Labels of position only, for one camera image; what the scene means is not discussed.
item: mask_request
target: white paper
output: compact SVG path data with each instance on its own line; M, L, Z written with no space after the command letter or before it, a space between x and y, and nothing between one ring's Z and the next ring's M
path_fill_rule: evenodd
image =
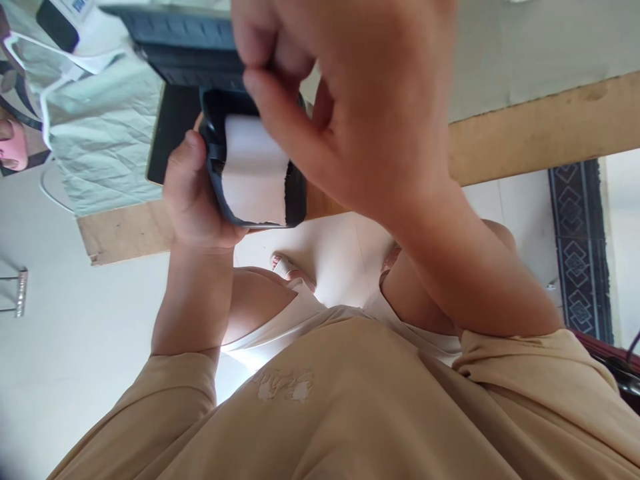
M285 177L289 157L258 117L228 115L222 190L233 214L254 223L286 225Z

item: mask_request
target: hand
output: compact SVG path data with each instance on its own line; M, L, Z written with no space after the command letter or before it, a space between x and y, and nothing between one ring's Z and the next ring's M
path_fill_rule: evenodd
M450 186L453 0L234 0L231 14L245 86L312 183L382 224ZM316 59L310 121L294 93Z
M169 156L163 197L177 242L204 252L224 253L244 238L247 229L220 216L205 157L202 137L189 130Z

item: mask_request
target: patterned tile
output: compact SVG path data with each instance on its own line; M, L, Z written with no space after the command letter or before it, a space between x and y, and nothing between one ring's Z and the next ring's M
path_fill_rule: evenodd
M567 326L613 344L597 160L549 170Z

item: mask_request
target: cord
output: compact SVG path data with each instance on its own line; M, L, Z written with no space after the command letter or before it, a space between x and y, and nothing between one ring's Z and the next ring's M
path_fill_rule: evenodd
M62 72L62 77L58 78L55 82L46 87L40 92L40 112L42 115L42 140L49 150L51 148L51 117L49 116L49 108L47 106L47 98L52 92L58 90L58 88L68 84L72 81L80 80L80 77L84 74L84 71L77 65L72 65L71 68Z
M58 207L68 211L69 213L74 213L73 210L71 210L68 206L66 206L64 203L62 203L60 200L58 200L52 194L50 194L49 190L47 190L47 187L45 186L45 176L47 172L51 170L52 164L53 164L53 152L50 152L50 154L47 156L45 160L42 173L40 174L40 191L45 194L46 198L48 198L49 200L54 202L56 205L58 205Z
M93 57L79 57L72 53L65 52L63 50L57 49L55 47L51 47L46 43L42 43L34 38L31 38L27 35L23 35L22 33L12 31L10 36L6 37L3 42L5 47L9 52L11 52L15 61L20 65L22 70L26 71L26 67L20 56L17 54L16 50L13 46L18 43L19 40L25 40L33 43L34 45L38 45L46 50L57 53L58 55L62 55L76 64L78 67L82 68L82 70L86 70L92 75L97 75L102 70L105 69L105 66L110 64L110 62L118 55L124 54L127 52L127 49L124 47L116 48L114 50L110 50L108 52L102 53L100 55L95 55Z
M635 350L638 342L640 341L640 330L638 330L638 334L635 336L633 341L631 342L631 346L629 346L629 350L627 351L627 365L631 366L631 358L633 356L633 351Z

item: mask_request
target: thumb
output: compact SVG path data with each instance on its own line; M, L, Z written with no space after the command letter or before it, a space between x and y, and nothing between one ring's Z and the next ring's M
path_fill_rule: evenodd
M188 130L185 139L169 156L163 188L164 196L178 199L195 194L205 160L204 140L194 130Z
M318 185L330 180L336 156L297 98L263 69L246 69L244 82L267 132L296 167Z

